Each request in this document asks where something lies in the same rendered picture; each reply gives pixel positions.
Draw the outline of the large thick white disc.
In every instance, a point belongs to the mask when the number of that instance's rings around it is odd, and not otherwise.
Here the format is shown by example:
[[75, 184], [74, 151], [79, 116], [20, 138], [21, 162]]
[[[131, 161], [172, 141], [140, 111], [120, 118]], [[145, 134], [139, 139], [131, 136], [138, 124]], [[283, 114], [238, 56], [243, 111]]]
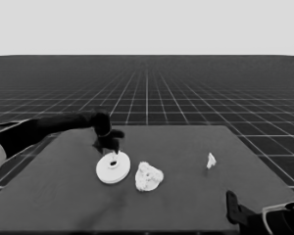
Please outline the large thick white disc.
[[96, 174], [100, 181], [115, 184], [124, 180], [130, 172], [129, 156], [122, 151], [103, 156], [96, 165]]

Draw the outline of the white round carrier with pins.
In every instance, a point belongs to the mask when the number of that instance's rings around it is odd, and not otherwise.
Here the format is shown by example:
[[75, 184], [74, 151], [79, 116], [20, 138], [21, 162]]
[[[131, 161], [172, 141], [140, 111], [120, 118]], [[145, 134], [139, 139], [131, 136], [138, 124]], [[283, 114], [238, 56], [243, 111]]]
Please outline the white round carrier with pins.
[[[160, 169], [157, 169], [154, 166], [149, 164], [149, 171], [153, 173], [154, 170], [160, 170]], [[145, 173], [141, 173], [141, 172], [139, 172], [137, 170], [136, 173], [135, 173], [135, 182], [136, 181], [145, 181], [143, 179], [143, 176], [144, 176]], [[150, 192], [150, 191], [155, 190], [161, 183], [161, 182], [158, 182], [158, 181], [156, 181], [154, 179], [152, 179], [150, 181], [146, 181], [146, 182], [147, 182], [147, 190], [145, 192]]]

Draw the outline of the small white T-shaped piece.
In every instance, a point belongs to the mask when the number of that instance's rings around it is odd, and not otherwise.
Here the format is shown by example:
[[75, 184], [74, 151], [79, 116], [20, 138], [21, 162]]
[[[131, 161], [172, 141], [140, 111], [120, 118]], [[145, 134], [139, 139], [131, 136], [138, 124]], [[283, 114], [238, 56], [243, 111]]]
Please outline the small white T-shaped piece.
[[212, 153], [210, 153], [208, 155], [208, 162], [207, 162], [206, 168], [210, 169], [211, 167], [215, 166], [216, 163], [217, 163], [216, 158], [214, 157], [214, 155]]

